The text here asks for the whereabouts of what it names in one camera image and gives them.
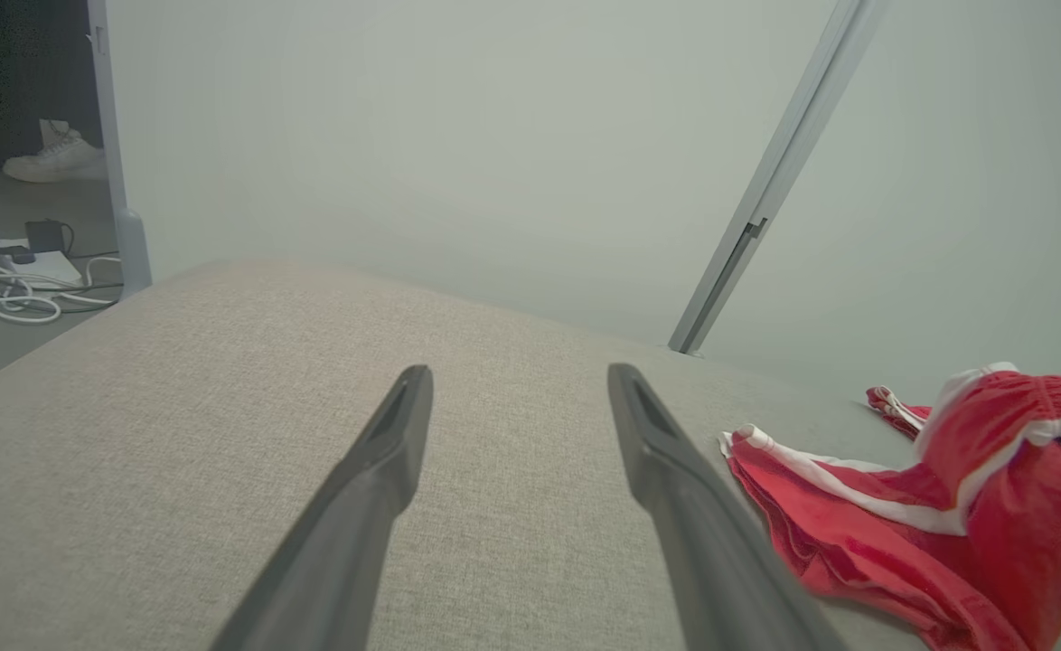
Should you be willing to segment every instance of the white sneaker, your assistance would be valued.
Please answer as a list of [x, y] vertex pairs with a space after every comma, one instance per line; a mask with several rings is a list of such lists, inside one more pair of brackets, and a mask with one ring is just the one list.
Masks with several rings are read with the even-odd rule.
[[58, 143], [50, 144], [35, 157], [12, 157], [4, 161], [4, 174], [18, 181], [101, 181], [108, 178], [105, 149], [85, 143], [81, 133], [70, 128]]

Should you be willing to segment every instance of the white wall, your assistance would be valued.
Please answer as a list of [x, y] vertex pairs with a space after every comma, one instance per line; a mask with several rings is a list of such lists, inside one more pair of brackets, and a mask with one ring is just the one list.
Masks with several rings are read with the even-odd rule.
[[1061, 3], [893, 3], [703, 352], [854, 400], [1061, 374]]
[[679, 320], [835, 0], [108, 0], [156, 280], [295, 254]]

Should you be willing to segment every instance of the white cord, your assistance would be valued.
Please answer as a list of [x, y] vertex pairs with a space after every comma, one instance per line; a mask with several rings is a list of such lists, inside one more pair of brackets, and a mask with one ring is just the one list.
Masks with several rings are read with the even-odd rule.
[[55, 304], [55, 302], [53, 302], [51, 299], [46, 299], [46, 298], [42, 298], [42, 297], [5, 297], [5, 298], [0, 298], [0, 304], [6, 304], [6, 302], [15, 302], [15, 301], [21, 301], [21, 302], [40, 301], [40, 302], [45, 302], [45, 304], [50, 304], [52, 306], [52, 314], [50, 314], [48, 316], [24, 317], [24, 316], [13, 316], [11, 314], [5, 314], [3, 311], [0, 310], [0, 318], [2, 318], [4, 321], [13, 321], [13, 322], [49, 322], [49, 321], [55, 321], [56, 318], [60, 316], [60, 305]]
[[89, 259], [88, 262], [85, 263], [85, 285], [93, 284], [92, 268], [94, 262], [115, 262], [120, 264], [121, 259], [119, 259], [118, 257], [105, 257], [105, 256], [94, 257], [94, 259]]
[[57, 318], [60, 317], [60, 305], [55, 304], [54, 302], [54, 304], [52, 304], [52, 307], [54, 307], [55, 310], [52, 311], [52, 314], [47, 316], [13, 316], [11, 314], [0, 311], [0, 320], [12, 321], [12, 322], [33, 322], [34, 324], [36, 322], [56, 321]]
[[[121, 263], [121, 259], [118, 257], [110, 256], [100, 256], [94, 257], [94, 259], [88, 260], [85, 263], [85, 284], [76, 285], [73, 283], [68, 283], [68, 281], [59, 280], [58, 278], [53, 278], [51, 276], [39, 276], [36, 274], [23, 274], [18, 271], [10, 270], [10, 268], [0, 267], [0, 318], [5, 321], [13, 322], [49, 322], [55, 321], [60, 314], [64, 313], [60, 310], [60, 305], [56, 304], [55, 299], [65, 299], [75, 302], [81, 302], [81, 304], [97, 304], [97, 305], [108, 305], [117, 302], [115, 300], [104, 300], [104, 299], [93, 299], [89, 297], [76, 296], [70, 292], [79, 292], [79, 289], [84, 289], [88, 285], [93, 284], [92, 278], [92, 265], [94, 262], [117, 262]], [[34, 287], [30, 285], [30, 280], [38, 281], [38, 283], [51, 283], [53, 285], [58, 285], [58, 287], [45, 288], [45, 287]], [[15, 287], [19, 287], [23, 291], [21, 296], [10, 296]], [[41, 293], [41, 296], [36, 296], [35, 292]], [[21, 312], [28, 307], [28, 302], [36, 301], [44, 302], [44, 304], [50, 304], [52, 306], [52, 314], [47, 316], [38, 317], [23, 317], [23, 316], [13, 316], [11, 312]]]

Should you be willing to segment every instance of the beige fabric surface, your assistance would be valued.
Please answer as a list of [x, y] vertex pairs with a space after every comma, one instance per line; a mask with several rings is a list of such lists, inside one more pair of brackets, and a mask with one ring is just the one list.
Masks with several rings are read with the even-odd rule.
[[[909, 453], [866, 408], [661, 347], [338, 268], [211, 265], [0, 371], [0, 651], [207, 647], [416, 363], [435, 405], [369, 647], [683, 648], [623, 474], [613, 362], [719, 469], [717, 433], [746, 421], [803, 450]], [[824, 609], [852, 648], [923, 648]]]

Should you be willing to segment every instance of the gray floor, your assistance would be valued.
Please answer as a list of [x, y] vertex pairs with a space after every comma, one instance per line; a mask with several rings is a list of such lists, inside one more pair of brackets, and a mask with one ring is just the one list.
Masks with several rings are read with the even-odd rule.
[[[56, 218], [76, 231], [73, 254], [117, 248], [108, 184], [98, 181], [21, 182], [0, 174], [0, 237], [22, 237], [23, 224]], [[117, 264], [93, 265], [94, 280], [119, 281]], [[91, 292], [93, 298], [116, 298], [118, 289]], [[0, 321], [0, 370], [95, 313], [67, 314], [44, 326]]]

